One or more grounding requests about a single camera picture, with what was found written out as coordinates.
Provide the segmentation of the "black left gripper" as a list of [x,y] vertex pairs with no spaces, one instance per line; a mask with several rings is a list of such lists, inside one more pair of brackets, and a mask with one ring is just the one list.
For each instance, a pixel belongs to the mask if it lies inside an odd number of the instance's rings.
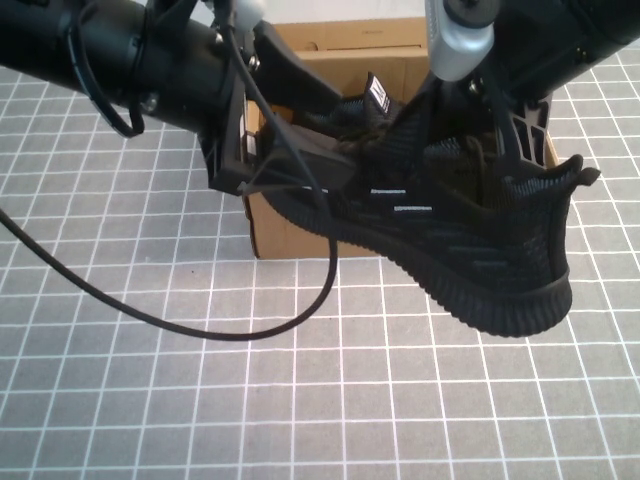
[[[253,30],[259,66],[252,73],[266,101],[294,111],[327,114],[342,93],[314,72],[269,22]],[[274,131],[255,135],[255,172],[242,163],[245,89],[215,26],[186,9],[147,9],[142,42],[142,112],[196,134],[208,185],[228,194],[310,188],[308,177]],[[336,151],[337,140],[290,125],[290,138],[323,190],[342,189],[355,162]]]

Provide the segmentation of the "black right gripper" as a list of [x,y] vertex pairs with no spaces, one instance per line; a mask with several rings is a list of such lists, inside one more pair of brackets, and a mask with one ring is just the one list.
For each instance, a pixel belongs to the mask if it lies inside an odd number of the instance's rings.
[[499,5],[495,43],[484,64],[509,95],[547,95],[517,103],[510,116],[495,78],[483,78],[504,156],[519,161],[521,149],[524,159],[546,165],[550,93],[620,50],[620,3],[501,1]]

